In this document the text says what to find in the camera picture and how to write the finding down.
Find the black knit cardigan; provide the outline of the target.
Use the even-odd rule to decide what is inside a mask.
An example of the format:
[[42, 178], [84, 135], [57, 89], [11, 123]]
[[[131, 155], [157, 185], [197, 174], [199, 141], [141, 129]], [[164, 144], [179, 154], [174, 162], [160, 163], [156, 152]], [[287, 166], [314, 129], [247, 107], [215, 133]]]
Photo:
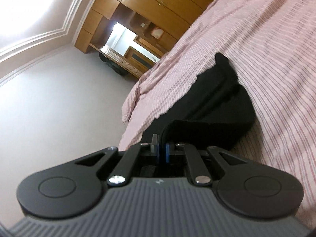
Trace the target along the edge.
[[228, 58], [215, 55], [215, 65], [197, 76], [189, 91], [143, 132], [141, 141], [159, 136], [160, 158], [166, 145], [186, 143], [203, 150], [232, 150], [251, 129], [256, 112]]

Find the dark green hanging jacket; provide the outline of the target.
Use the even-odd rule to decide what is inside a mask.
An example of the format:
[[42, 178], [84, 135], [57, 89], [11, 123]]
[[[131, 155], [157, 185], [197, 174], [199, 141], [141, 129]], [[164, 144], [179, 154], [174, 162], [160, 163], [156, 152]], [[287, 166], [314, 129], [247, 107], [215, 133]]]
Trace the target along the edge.
[[109, 66], [111, 69], [113, 69], [117, 74], [121, 76], [126, 76], [128, 75], [128, 71], [119, 66], [117, 63], [113, 62], [109, 58], [107, 58], [105, 55], [102, 53], [99, 53], [99, 58], [102, 60], [107, 66]]

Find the red white box on shelf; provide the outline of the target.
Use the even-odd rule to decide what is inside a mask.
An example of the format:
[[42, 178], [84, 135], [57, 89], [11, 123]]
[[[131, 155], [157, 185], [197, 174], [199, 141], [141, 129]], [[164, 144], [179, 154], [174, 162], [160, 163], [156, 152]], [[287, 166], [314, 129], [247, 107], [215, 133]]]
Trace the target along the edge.
[[163, 29], [156, 26], [151, 30], [150, 34], [152, 37], [159, 40], [161, 38], [161, 36], [164, 34], [164, 32], [165, 31]]

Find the pink checked bed cover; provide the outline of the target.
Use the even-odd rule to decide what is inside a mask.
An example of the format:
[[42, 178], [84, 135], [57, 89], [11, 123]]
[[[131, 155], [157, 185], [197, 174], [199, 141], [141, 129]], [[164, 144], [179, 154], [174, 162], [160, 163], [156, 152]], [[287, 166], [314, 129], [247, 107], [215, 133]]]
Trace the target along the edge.
[[230, 60], [257, 115], [234, 151], [294, 175], [304, 187], [297, 217], [315, 228], [315, 0], [214, 0], [130, 91], [119, 149], [139, 142], [216, 53]]

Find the large wooden wardrobe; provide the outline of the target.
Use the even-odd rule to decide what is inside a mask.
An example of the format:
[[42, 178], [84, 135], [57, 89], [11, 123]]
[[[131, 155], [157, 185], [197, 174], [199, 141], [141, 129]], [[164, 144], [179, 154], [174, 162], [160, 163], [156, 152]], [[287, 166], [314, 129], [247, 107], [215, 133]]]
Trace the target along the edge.
[[[93, 0], [75, 40], [83, 53], [105, 44], [110, 27], [120, 23], [156, 49], [169, 51], [213, 0]], [[151, 36], [154, 27], [165, 32], [159, 40]]]

